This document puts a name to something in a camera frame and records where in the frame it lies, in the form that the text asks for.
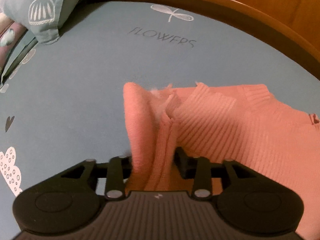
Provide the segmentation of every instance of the wooden bed frame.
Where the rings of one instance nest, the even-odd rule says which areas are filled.
[[[88,1],[150,2],[208,16],[269,44],[320,80],[320,0]]]

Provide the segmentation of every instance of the ribbed knit fabric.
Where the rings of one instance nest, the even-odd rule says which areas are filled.
[[[146,91],[124,86],[132,151],[129,190],[191,190],[172,164],[174,149],[211,162],[234,159],[294,190],[305,210],[297,232],[320,238],[320,122],[277,101],[265,85]],[[220,185],[213,179],[213,191]]]

